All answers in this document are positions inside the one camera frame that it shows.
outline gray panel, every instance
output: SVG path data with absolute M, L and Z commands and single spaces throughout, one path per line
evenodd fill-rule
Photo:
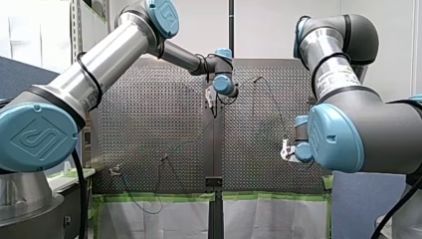
M 253 84 L 260 76 L 264 79 Z M 239 99 L 210 123 L 202 100 L 203 78 L 140 59 L 105 94 L 99 108 L 99 146 L 93 143 L 93 154 L 100 156 L 104 168 L 96 176 L 95 192 L 155 191 L 157 167 L 166 153 L 177 177 L 164 163 L 158 191 L 205 191 L 212 160 L 214 176 L 223 169 L 225 190 L 323 192 L 318 166 L 287 164 L 280 158 L 284 129 L 293 139 L 294 118 L 309 110 L 308 72 L 292 60 L 237 60 L 234 79 L 240 83 Z M 120 177 L 109 175 L 118 163 L 128 188 Z
M 308 71 L 294 60 L 241 60 L 235 65 L 240 95 L 225 110 L 224 190 L 323 192 L 319 166 L 287 163 L 280 157 L 284 134 L 293 140 L 294 118 L 307 115 L 310 108 Z M 258 77 L 263 79 L 253 84 Z
M 138 60 L 105 94 L 99 108 L 100 156 L 96 193 L 204 191 L 202 77 L 151 59 Z M 127 181 L 111 177 L 121 164 Z

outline white wall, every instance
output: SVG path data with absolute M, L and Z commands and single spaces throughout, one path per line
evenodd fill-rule
M 339 14 L 340 0 L 237 0 L 235 57 L 292 58 L 301 16 Z
M 415 14 L 415 58 L 414 58 L 414 72 L 415 72 L 415 92 L 413 94 L 422 94 L 422 4 L 419 1 L 416 1 L 415 5 L 416 9 L 418 9 L 417 14 Z
M 418 0 L 341 1 L 341 14 L 361 14 L 378 31 L 379 53 L 369 67 L 365 84 L 385 101 L 406 99 L 412 94 L 414 1 Z
M 229 46 L 229 5 L 227 0 L 172 0 L 180 19 L 180 31 L 172 42 L 206 55 Z M 136 0 L 109 0 L 111 28 L 115 16 Z

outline metal pole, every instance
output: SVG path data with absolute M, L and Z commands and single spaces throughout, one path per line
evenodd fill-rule
M 235 0 L 229 0 L 229 48 L 235 58 Z

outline light blue cover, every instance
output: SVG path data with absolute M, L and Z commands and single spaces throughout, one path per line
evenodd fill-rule
M 66 160 L 78 142 L 75 121 L 48 104 L 23 104 L 0 114 L 0 167 L 32 172 Z
M 330 104 L 313 107 L 308 135 L 311 152 L 321 166 L 342 172 L 357 172 L 362 168 L 364 150 L 360 135 L 337 107 Z
M 166 39 L 179 32 L 179 16 L 171 0 L 147 0 L 146 10 L 152 23 Z

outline green tape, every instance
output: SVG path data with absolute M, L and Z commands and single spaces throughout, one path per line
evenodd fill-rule
M 94 220 L 93 220 L 93 226 L 94 226 L 94 239 L 99 239 L 99 223 L 100 223 L 100 210 L 101 210 L 101 203 L 98 200 L 95 200 L 95 197 L 93 197 L 93 208 L 91 209 L 93 211 Z
M 95 172 L 95 169 L 92 168 L 84 168 L 84 175 L 88 174 L 89 172 Z M 62 174 L 63 172 L 56 172 L 53 174 L 48 175 L 48 178 L 53 178 L 53 177 L 57 177 L 57 176 L 63 176 L 63 177 L 78 177 L 78 172 L 76 169 L 72 169 L 69 172 Z
M 326 239 L 331 239 L 331 195 L 327 199 L 326 204 Z
M 333 175 L 324 175 L 322 177 L 323 186 L 325 187 L 325 190 L 331 190 L 332 189 L 333 179 L 334 179 Z
M 193 193 L 193 194 L 160 194 L 151 192 L 127 192 L 121 194 L 94 195 L 93 200 L 99 203 L 108 202 L 206 202 L 214 201 L 214 193 Z
M 329 194 L 296 194 L 282 192 L 223 192 L 224 201 L 257 200 L 257 199 L 280 199 L 290 201 L 327 201 Z

